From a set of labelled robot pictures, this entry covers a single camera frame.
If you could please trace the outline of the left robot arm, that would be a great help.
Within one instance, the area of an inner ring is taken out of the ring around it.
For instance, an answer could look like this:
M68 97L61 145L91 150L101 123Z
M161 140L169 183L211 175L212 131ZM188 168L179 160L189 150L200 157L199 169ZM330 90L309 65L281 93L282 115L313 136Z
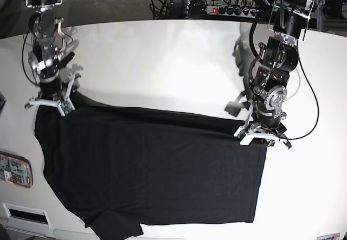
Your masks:
M267 146L282 141L291 148L282 121L287 114L282 106L287 101L290 73L300 64L298 43L304 39L315 0L273 0L260 9L252 22L249 45L255 58L247 70L249 89L246 121L235 132L241 145L259 139ZM273 35L267 43L260 42L256 50L253 42L256 25L262 16L274 17Z

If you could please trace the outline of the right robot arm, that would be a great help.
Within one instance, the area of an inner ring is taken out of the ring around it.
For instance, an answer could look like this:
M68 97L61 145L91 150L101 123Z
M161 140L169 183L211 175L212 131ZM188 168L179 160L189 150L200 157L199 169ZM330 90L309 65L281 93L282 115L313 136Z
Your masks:
M75 110L70 94L78 86L75 80L80 74L70 73L63 80L60 70L73 59L74 53L67 48L66 34L62 31L62 17L56 17L54 7L62 0L26 0L27 8L33 8L28 22L33 40L28 52L28 63L33 84L40 88L37 97L29 99L25 108L47 106L57 108L61 116Z

